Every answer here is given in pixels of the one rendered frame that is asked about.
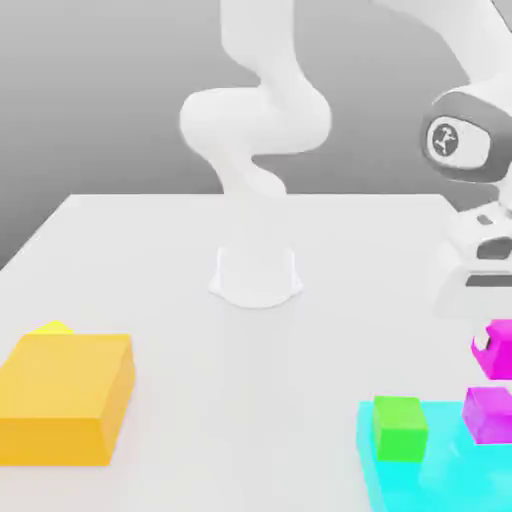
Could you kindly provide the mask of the large cyan box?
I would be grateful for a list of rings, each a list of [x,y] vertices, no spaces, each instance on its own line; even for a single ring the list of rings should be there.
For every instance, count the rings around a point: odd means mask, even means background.
[[[512,512],[512,444],[477,444],[460,402],[422,403],[429,426],[420,463],[380,462],[373,403],[359,404],[356,444],[372,512]]]

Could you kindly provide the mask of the small green cube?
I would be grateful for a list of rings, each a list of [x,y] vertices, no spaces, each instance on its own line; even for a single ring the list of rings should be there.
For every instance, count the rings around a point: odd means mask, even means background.
[[[378,461],[420,463],[429,428],[417,397],[376,396],[372,430]]]

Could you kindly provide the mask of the small magenta cube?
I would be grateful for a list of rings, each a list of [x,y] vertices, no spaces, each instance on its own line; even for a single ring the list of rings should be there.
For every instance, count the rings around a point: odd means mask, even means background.
[[[470,387],[462,418],[476,444],[512,444],[512,394],[505,387]]]
[[[488,327],[489,343],[478,351],[473,340],[472,354],[490,380],[512,380],[512,319],[494,319]]]

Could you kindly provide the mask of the large orange box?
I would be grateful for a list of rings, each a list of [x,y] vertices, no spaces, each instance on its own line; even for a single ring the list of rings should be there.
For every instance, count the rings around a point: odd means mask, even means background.
[[[0,366],[0,466],[107,466],[135,384],[128,334],[27,334]]]

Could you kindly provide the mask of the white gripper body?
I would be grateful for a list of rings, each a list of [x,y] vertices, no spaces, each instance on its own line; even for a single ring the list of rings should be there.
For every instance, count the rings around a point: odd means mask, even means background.
[[[438,269],[432,274],[432,303],[442,318],[512,318],[512,272]]]

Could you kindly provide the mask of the small yellow cube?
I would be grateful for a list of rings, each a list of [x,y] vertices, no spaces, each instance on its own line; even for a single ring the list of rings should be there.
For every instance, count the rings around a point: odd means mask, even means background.
[[[71,335],[74,330],[60,321],[51,321],[31,332],[29,335]]]

